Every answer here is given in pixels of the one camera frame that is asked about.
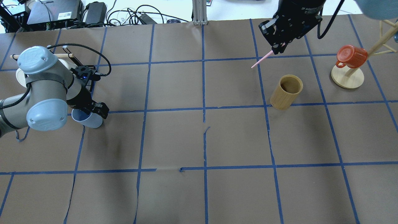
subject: gray robot arm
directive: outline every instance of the gray robot arm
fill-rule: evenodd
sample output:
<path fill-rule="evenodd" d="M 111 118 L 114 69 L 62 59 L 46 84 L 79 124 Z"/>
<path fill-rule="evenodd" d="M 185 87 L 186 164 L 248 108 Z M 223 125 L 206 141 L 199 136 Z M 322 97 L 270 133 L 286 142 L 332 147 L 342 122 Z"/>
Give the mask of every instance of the gray robot arm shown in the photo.
<path fill-rule="evenodd" d="M 27 126 L 40 131 L 59 129 L 66 123 L 68 105 L 106 119 L 109 111 L 106 104 L 93 101 L 82 80 L 47 48 L 26 49 L 18 58 L 18 66 L 27 76 L 30 91 L 13 106 L 7 105 L 19 100 L 23 94 L 0 100 L 0 137 Z"/>

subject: metal frame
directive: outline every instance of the metal frame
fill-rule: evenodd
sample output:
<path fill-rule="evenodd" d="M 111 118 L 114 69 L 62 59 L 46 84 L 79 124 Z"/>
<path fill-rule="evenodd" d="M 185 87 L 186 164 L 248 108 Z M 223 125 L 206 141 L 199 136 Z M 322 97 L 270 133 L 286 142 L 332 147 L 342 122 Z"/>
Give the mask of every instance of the metal frame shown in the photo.
<path fill-rule="evenodd" d="M 193 24 L 207 25 L 206 0 L 192 0 Z"/>

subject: white floor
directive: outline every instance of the white floor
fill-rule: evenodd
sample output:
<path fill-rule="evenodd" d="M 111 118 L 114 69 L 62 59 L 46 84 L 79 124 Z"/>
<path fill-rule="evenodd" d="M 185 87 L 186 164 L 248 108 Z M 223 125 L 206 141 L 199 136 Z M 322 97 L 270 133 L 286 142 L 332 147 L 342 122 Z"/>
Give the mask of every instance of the white floor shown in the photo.
<path fill-rule="evenodd" d="M 95 0 L 82 0 L 84 5 Z M 114 0 L 103 0 L 109 10 Z M 278 9 L 279 0 L 213 0 L 211 6 L 207 7 L 208 20 L 244 20 L 257 18 L 271 18 Z M 17 0 L 4 0 L 5 5 L 18 3 Z M 35 0 L 27 2 L 31 8 L 36 4 Z M 332 15 L 338 5 L 339 0 L 327 0 L 324 6 L 324 15 Z M 142 4 L 152 5 L 160 10 L 163 14 L 175 16 L 184 20 L 191 21 L 192 15 L 192 1 L 190 0 L 116 0 L 115 7 L 112 11 L 126 9 L 126 7 L 137 8 Z M 151 7 L 142 7 L 142 10 L 148 12 L 156 12 Z M 339 12 L 339 14 L 361 14 L 354 0 L 346 0 Z M 121 20 L 126 18 L 127 14 L 120 12 L 114 14 L 112 18 Z M 157 22 L 161 23 L 161 17 L 152 14 L 151 17 Z M 3 26 L 0 26 L 0 33 L 4 33 Z"/>

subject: mug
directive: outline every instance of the mug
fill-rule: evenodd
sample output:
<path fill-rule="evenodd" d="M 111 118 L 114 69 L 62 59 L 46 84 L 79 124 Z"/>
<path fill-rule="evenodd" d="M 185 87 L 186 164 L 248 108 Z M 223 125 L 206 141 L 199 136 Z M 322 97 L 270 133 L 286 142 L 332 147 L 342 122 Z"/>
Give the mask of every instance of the mug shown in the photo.
<path fill-rule="evenodd" d="M 365 49 L 353 45 L 345 45 L 337 52 L 337 68 L 348 66 L 356 69 L 363 65 L 368 58 L 368 53 Z"/>

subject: pink straw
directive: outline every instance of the pink straw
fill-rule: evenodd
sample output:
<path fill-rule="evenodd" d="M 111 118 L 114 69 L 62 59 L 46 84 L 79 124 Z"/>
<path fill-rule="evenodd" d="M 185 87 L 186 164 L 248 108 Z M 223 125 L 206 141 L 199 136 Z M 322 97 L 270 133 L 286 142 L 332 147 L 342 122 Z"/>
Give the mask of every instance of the pink straw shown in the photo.
<path fill-rule="evenodd" d="M 258 63 L 260 63 L 262 60 L 268 58 L 268 56 L 270 56 L 272 53 L 273 53 L 273 51 L 270 51 L 268 54 L 266 54 L 264 57 L 262 57 L 258 62 L 256 62 L 256 63 L 252 66 L 252 68 L 254 68 L 254 66 L 258 65 Z"/>

